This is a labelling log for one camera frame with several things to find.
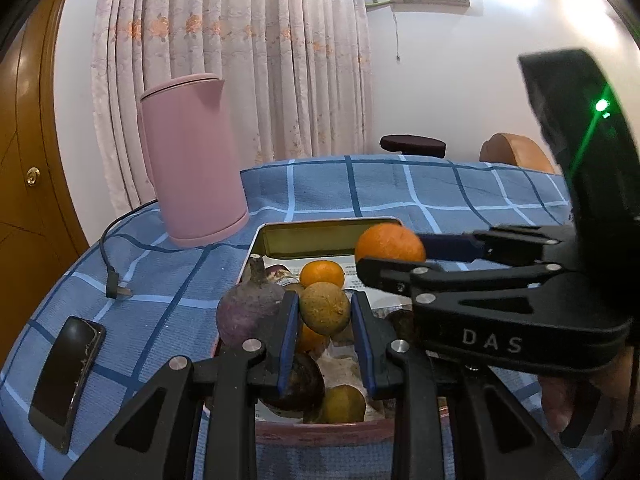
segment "pink electric kettle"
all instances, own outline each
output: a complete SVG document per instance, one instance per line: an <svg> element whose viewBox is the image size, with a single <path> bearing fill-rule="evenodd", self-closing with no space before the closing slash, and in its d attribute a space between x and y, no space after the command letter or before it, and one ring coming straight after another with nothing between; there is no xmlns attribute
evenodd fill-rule
<svg viewBox="0 0 640 480"><path fill-rule="evenodd" d="M219 242L249 219L223 85L213 74L179 77L145 91L138 104L146 173L179 246Z"/></svg>

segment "human hand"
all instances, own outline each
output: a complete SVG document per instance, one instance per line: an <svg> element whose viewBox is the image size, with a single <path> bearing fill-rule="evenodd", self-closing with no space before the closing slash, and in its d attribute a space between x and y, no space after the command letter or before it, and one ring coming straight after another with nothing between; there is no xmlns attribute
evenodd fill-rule
<svg viewBox="0 0 640 480"><path fill-rule="evenodd" d="M609 367L595 374L591 383L604 396L626 401L631 381L633 349L626 347ZM574 414L574 381L561 378L538 377L542 388L542 410L552 431L563 431Z"/></svg>

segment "door knob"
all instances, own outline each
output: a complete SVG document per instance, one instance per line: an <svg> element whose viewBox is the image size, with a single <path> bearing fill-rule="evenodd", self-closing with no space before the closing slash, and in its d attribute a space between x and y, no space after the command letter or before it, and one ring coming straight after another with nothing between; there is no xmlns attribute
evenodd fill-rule
<svg viewBox="0 0 640 480"><path fill-rule="evenodd" d="M29 186L35 186L38 182L38 178L40 177L40 170L38 168L31 168L27 171L27 184Z"/></svg>

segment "tablecloth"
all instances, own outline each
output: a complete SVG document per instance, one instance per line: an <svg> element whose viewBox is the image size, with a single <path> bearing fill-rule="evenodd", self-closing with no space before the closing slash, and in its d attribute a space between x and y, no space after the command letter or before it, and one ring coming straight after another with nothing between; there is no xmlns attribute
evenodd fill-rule
<svg viewBox="0 0 640 480"><path fill-rule="evenodd" d="M234 284L256 229L266 222L395 216L418 232L459 233L493 224L561 224L569 214L560 176L514 166L455 163L420 156L361 155L289 160L242 172L248 224L223 242L182 249L168 239L158 204L123 220L106 249L134 295L108 300L106 270L91 247L56 283L22 330L0 373L0 413L46 480L58 480L118 409L170 357L197 361L216 338L218 300ZM486 268L486 262L447 264ZM56 452L27 414L50 346L68 316L102 323L106 339L79 403L70 451ZM546 429L540 386L529 374L498 370ZM202 478L203 415L194 478ZM585 480L600 478L610 438L563 452ZM450 449L448 476L452 478ZM388 479L392 445L289 448L258 446L261 479Z"/></svg>

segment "smartphone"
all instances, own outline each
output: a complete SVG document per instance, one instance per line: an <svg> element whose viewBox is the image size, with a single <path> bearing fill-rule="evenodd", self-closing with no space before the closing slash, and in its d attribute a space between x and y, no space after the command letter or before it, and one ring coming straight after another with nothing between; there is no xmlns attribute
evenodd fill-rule
<svg viewBox="0 0 640 480"><path fill-rule="evenodd" d="M29 422L60 453L69 451L82 389L105 332L98 323L70 316L42 367Z"/></svg>

